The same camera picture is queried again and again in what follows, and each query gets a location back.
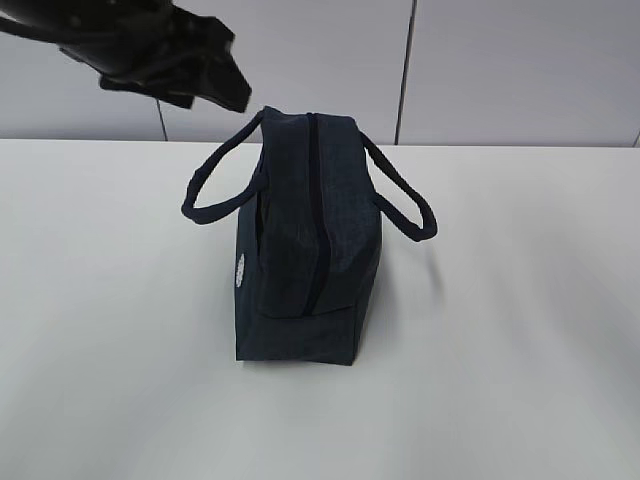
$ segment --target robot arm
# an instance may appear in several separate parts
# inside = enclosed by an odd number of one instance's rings
[[[100,73],[100,87],[190,108],[195,97],[244,112],[251,87],[233,57],[235,35],[172,0],[0,0],[0,31],[56,43]]]

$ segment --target bag zipper track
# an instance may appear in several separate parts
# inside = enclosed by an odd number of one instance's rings
[[[316,261],[309,296],[302,315],[309,316],[318,302],[329,275],[331,262],[331,244],[329,234],[324,223],[324,206],[322,201],[322,166],[320,165],[320,142],[318,138],[318,117],[307,113],[309,120],[309,198],[311,213],[318,238],[318,259]]]

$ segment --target round label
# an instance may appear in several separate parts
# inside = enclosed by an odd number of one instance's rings
[[[240,260],[238,260],[238,268],[236,269],[236,287],[240,288],[242,286],[242,279],[244,278],[244,253],[240,255]]]

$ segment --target white wall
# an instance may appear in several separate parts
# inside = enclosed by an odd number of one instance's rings
[[[0,138],[161,140],[155,100],[105,92],[56,46],[0,34]]]
[[[162,105],[170,140],[224,140],[264,104],[394,137],[411,0],[177,0],[236,32],[247,114]],[[400,142],[632,146],[637,0],[418,0]],[[155,102],[103,92],[53,46],[0,35],[0,138],[159,140]]]
[[[229,137],[264,105],[287,113],[350,115],[380,143],[392,143],[411,0],[185,0],[236,33],[233,54],[253,87],[245,115],[197,101],[163,105],[170,140]]]
[[[638,0],[420,0],[401,141],[632,146]]]

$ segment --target dark blue bag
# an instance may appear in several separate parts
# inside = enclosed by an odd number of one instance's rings
[[[196,208],[222,157],[261,124],[263,147],[249,186]],[[418,205],[423,226],[376,193],[365,148]],[[285,115],[266,107],[196,170],[182,206],[198,224],[237,208],[236,358],[355,360],[382,246],[382,211],[414,241],[437,232],[427,202],[349,117]]]

